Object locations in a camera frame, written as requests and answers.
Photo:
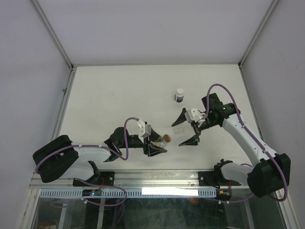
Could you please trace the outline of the clear glass pill vial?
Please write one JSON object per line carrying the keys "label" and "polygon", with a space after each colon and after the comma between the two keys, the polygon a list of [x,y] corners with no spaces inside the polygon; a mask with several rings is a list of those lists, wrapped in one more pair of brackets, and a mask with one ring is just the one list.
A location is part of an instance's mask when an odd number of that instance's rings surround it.
{"label": "clear glass pill vial", "polygon": [[153,144],[156,146],[156,147],[159,147],[159,148],[166,148],[166,146],[169,144],[169,143],[166,143],[163,141],[163,138],[162,138],[162,141],[161,142],[153,142]]}

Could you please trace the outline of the clear pill organizer box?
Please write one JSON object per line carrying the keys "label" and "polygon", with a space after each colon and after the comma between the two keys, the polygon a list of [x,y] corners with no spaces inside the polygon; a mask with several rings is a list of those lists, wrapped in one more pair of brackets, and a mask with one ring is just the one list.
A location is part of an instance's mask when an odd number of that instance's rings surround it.
{"label": "clear pill organizer box", "polygon": [[187,136],[187,133],[183,127],[175,127],[173,128],[173,134],[175,137]]}

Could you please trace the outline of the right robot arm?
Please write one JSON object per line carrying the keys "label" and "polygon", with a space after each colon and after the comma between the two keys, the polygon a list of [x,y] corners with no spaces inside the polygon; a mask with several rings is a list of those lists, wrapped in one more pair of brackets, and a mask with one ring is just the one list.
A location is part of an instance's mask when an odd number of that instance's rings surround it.
{"label": "right robot arm", "polygon": [[232,160],[222,159],[213,168],[213,174],[206,183],[215,188],[226,185],[229,181],[247,185],[256,197],[264,197],[287,188],[290,181],[291,160],[287,154],[278,154],[262,139],[251,132],[243,121],[235,104],[223,104],[216,93],[202,98],[205,112],[198,109],[182,109],[181,114],[172,126],[188,122],[194,135],[180,143],[180,146],[196,146],[200,142],[203,130],[220,126],[227,131],[246,153],[251,165],[244,166]]}

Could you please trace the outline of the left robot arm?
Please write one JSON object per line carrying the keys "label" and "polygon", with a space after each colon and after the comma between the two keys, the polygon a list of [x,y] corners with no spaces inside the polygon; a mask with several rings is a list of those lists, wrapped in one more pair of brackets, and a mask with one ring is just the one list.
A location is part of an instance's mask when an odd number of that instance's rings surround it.
{"label": "left robot arm", "polygon": [[99,145],[77,145],[67,135],[61,135],[33,154],[35,172],[44,183],[74,178],[96,185],[100,180],[97,162],[126,160],[128,155],[123,155],[122,149],[142,149],[148,157],[166,153],[164,146],[158,146],[161,138],[150,125],[145,125],[138,135],[130,135],[125,127],[118,127]]}

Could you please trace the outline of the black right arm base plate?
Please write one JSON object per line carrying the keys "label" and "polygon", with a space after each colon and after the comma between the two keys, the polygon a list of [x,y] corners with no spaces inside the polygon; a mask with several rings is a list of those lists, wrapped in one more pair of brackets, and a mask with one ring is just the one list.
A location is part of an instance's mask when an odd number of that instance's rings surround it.
{"label": "black right arm base plate", "polygon": [[229,180],[225,179],[222,175],[217,174],[213,170],[199,171],[198,172],[199,186],[212,186],[220,188],[220,186],[229,186]]}

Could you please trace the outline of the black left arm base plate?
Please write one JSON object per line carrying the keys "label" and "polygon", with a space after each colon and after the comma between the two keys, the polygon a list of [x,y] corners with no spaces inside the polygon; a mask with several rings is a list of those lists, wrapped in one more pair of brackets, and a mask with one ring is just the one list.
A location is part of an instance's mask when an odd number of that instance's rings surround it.
{"label": "black left arm base plate", "polygon": [[114,171],[99,171],[99,174],[89,178],[86,182],[94,185],[113,186],[115,181]]}

